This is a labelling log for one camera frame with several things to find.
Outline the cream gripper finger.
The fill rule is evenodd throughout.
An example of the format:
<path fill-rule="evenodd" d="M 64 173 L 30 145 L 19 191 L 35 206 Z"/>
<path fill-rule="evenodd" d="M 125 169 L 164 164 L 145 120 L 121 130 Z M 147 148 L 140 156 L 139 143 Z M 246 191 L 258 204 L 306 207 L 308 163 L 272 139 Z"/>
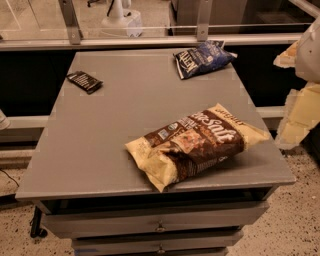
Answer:
<path fill-rule="evenodd" d="M 280 68 L 294 68 L 296 63 L 298 42 L 294 42 L 280 55 L 277 55 L 273 64 Z"/>

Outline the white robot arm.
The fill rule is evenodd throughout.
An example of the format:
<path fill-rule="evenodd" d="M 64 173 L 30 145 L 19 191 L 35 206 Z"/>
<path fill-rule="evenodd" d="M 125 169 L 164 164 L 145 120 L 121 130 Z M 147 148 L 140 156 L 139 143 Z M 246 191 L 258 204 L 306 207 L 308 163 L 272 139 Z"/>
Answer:
<path fill-rule="evenodd" d="M 273 64 L 294 68 L 295 75 L 307 82 L 301 90 L 290 90 L 277 130 L 277 147 L 289 150 L 320 123 L 320 17 Z"/>

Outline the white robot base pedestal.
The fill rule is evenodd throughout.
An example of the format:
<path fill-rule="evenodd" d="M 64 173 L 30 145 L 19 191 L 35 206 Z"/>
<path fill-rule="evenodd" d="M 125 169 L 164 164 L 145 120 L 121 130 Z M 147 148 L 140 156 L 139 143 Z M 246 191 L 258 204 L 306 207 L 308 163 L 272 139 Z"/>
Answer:
<path fill-rule="evenodd" d="M 141 13 L 130 8 L 131 0 L 110 0 L 101 34 L 108 37 L 136 38 L 142 32 Z"/>

